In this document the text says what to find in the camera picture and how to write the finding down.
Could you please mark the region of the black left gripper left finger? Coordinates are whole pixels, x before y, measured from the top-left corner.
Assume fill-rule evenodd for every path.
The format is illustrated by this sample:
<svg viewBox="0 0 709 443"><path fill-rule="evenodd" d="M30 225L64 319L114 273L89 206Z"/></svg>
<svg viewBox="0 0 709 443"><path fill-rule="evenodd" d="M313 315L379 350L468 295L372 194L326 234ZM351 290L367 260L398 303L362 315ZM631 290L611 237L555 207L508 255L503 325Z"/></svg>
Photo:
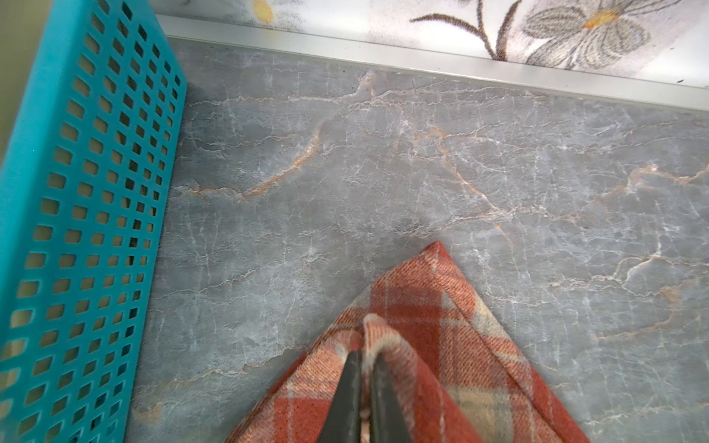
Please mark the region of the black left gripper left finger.
<svg viewBox="0 0 709 443"><path fill-rule="evenodd" d="M362 354L350 352L346 358L332 403L317 443L359 443L362 400Z"/></svg>

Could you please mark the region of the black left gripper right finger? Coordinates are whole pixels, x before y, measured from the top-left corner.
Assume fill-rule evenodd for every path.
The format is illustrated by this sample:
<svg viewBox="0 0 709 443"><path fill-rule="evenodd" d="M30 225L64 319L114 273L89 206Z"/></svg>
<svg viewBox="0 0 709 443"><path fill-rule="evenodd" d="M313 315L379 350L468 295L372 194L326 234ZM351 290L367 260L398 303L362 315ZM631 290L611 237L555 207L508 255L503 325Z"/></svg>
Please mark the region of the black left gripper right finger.
<svg viewBox="0 0 709 443"><path fill-rule="evenodd" d="M404 413L382 354L375 360L370 385L370 441L373 443L412 443Z"/></svg>

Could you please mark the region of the red plaid wool skirt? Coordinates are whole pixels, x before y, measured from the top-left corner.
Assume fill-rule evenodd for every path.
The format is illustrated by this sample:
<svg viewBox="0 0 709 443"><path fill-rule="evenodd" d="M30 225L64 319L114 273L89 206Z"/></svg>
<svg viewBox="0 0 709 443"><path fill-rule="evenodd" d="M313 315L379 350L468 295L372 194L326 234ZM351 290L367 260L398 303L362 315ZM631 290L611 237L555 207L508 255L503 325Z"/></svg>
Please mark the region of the red plaid wool skirt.
<svg viewBox="0 0 709 443"><path fill-rule="evenodd" d="M436 242L382 275L230 433L313 442L350 352L382 357L415 442L584 442L586 435Z"/></svg>

